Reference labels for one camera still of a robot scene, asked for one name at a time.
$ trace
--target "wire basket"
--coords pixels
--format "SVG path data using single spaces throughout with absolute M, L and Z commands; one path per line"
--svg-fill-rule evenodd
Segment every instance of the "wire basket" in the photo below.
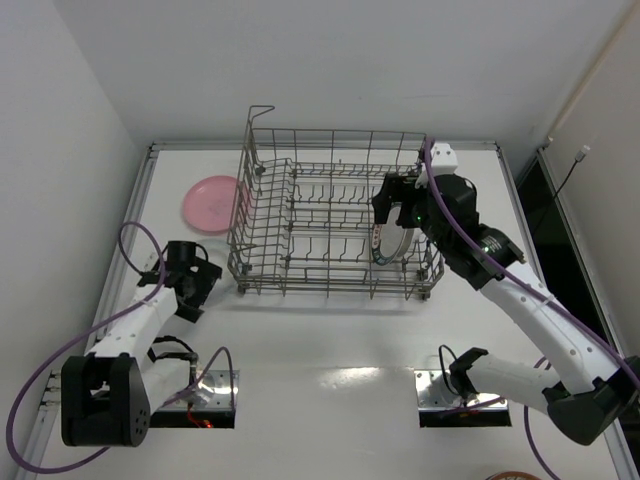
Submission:
M 416 168 L 424 134 L 256 128 L 272 106 L 249 110 L 229 271 L 239 291 L 367 292 L 426 300 L 444 273 L 424 234 L 402 258 L 371 259 L 370 199 L 390 172 Z

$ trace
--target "white wall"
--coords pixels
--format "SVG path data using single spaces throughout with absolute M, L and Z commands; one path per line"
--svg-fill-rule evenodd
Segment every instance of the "white wall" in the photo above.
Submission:
M 282 126 L 497 139 L 518 170 L 630 0 L 54 0 L 136 139 Z
M 630 352 L 640 353 L 640 9 L 621 31 L 547 153 L 562 181 L 578 149 L 591 153 L 564 189 Z
M 3 2 L 0 65 L 4 421 L 37 365 L 91 324 L 142 151 L 50 0 Z M 20 446 L 43 385 L 21 409 Z M 0 477 L 14 469 L 2 445 Z

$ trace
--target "wall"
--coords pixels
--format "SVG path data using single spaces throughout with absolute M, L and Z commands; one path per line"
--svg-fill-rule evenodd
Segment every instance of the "wall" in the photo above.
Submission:
M 630 0 L 54 0 L 136 139 L 281 126 L 497 139 L 517 171 Z
M 640 13 L 635 8 L 547 150 L 556 185 L 578 149 L 591 152 L 562 198 L 572 212 L 629 352 L 640 353 Z
M 37 365 L 90 325 L 142 151 L 49 0 L 3 3 L 0 65 L 4 421 Z M 43 385 L 21 409 L 21 447 Z M 0 476 L 15 468 L 1 446 Z

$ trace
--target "pink plate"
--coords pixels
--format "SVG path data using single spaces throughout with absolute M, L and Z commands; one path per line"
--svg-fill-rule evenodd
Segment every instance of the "pink plate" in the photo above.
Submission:
M 229 230 L 238 182 L 227 175 L 200 180 L 187 192 L 182 213 L 189 225 L 219 235 Z

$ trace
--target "metal wire rack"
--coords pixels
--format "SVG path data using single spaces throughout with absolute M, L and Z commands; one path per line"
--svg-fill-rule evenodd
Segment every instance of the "metal wire rack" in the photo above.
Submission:
M 389 172 L 415 168 L 424 134 L 256 128 L 249 110 L 228 235 L 239 291 L 368 292 L 426 300 L 444 272 L 423 235 L 404 257 L 371 260 L 370 199 Z

